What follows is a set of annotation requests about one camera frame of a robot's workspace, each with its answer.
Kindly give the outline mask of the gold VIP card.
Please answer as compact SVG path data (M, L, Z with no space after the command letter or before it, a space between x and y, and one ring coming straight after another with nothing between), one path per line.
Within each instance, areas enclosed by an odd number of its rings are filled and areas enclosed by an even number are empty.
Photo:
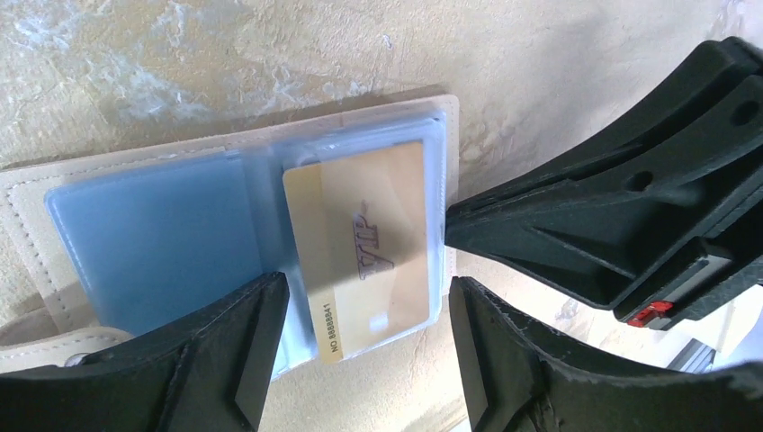
M421 142L295 167L283 186L323 362L431 319Z

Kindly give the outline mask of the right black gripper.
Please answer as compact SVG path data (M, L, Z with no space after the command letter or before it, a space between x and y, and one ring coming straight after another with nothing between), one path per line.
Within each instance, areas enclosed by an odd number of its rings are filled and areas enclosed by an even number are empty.
M632 327L700 320L762 281L762 51L707 40L626 114L451 206L447 246ZM759 431L762 366L683 373L584 344L470 277L449 293L474 431Z

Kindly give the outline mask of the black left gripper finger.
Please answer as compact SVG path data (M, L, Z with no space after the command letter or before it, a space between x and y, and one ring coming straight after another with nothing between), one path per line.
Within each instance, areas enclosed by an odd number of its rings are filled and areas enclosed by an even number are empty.
M81 328L1 350L4 431L255 431L289 303L257 277L146 334Z

